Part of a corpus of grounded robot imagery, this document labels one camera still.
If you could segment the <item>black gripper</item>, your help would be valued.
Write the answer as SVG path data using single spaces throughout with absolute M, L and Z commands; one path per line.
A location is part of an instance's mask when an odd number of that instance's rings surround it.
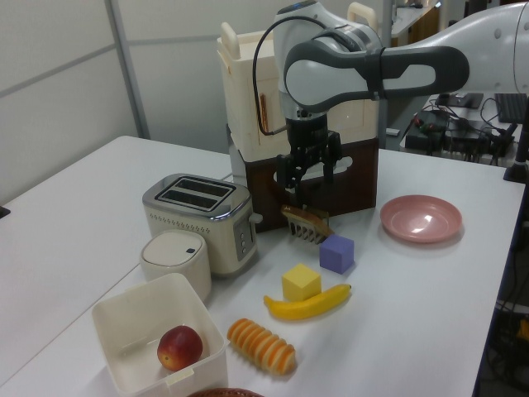
M 334 167 L 342 158 L 341 138 L 328 130 L 327 116 L 313 119 L 287 120 L 290 154 L 276 157 L 276 179 L 283 189 L 301 194 L 301 179 L 308 165 L 323 163 L 323 178 L 327 184 L 334 179 Z

